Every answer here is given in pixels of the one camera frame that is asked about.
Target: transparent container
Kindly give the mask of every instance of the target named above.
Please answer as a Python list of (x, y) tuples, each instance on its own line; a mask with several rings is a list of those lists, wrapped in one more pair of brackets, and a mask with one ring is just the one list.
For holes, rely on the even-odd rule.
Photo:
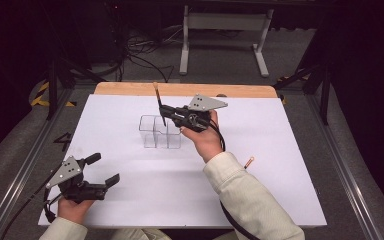
[(157, 115), (142, 115), (140, 118), (139, 132), (145, 148), (180, 148), (181, 134), (171, 119)]

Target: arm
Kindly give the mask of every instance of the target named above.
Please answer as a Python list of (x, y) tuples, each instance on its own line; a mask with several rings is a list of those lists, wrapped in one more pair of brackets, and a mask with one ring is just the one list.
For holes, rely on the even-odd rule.
[(58, 201), (58, 217), (52, 222), (40, 240), (82, 240), (87, 228), (83, 221), (94, 201), (85, 200), (80, 204), (61, 198)]
[[(210, 113), (218, 124), (217, 113)], [(236, 223), (258, 239), (304, 239), (302, 229), (294, 224), (267, 188), (247, 173), (233, 154), (222, 151), (213, 129), (196, 133), (183, 128), (182, 133), (194, 142), (206, 163), (204, 173)]]

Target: person's hand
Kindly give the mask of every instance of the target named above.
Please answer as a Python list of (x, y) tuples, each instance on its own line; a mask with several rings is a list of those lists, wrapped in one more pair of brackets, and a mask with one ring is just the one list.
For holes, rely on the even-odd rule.
[[(210, 115), (211, 119), (214, 121), (213, 124), (216, 123), (218, 126), (217, 112), (210, 110)], [(220, 137), (211, 127), (208, 127), (208, 129), (200, 133), (194, 132), (186, 127), (182, 127), (181, 131), (185, 137), (192, 140), (198, 154), (204, 159), (205, 163), (210, 161), (217, 154), (223, 152), (220, 144)]]
[(95, 200), (84, 200), (77, 204), (74, 201), (62, 197), (58, 201), (58, 217), (65, 218), (78, 224), (83, 224), (86, 213), (94, 202)]

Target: black strap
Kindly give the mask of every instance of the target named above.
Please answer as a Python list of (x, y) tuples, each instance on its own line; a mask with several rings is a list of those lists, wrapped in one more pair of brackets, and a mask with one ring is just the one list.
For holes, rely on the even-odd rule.
[(224, 215), (226, 215), (226, 218), (227, 220), (230, 222), (230, 224), (232, 224), (232, 226), (238, 230), (242, 235), (244, 235), (245, 237), (247, 237), (248, 239), (251, 239), (251, 240), (259, 240), (259, 238), (257, 238), (256, 236), (252, 235), (250, 232), (248, 232), (247, 230), (245, 230), (245, 228), (243, 228), (241, 225), (239, 225), (239, 223), (237, 223), (235, 221), (235, 219), (233, 219), (233, 217), (230, 215), (230, 213), (227, 211), (227, 209), (224, 207), (223, 203), (220, 202), (221, 204), (221, 208), (223, 209), (223, 212), (224, 212)]

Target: white paper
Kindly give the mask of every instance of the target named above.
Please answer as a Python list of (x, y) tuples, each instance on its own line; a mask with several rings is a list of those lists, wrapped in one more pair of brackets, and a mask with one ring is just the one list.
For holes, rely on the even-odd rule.
[[(182, 107), (192, 97), (162, 97)], [(232, 152), (274, 195), (300, 226), (326, 225), (319, 200), (282, 103), (275, 98), (222, 98), (218, 109), (226, 151)], [(89, 210), (85, 225), (105, 228), (230, 228), (202, 169), (193, 143), (180, 149), (144, 148), (142, 115), (158, 115), (154, 96), (90, 95), (67, 151), (76, 159), (96, 152), (102, 159), (84, 169), (89, 183), (119, 173), (120, 182)], [(51, 197), (59, 189), (54, 187)], [(48, 225), (44, 214), (39, 225)]]

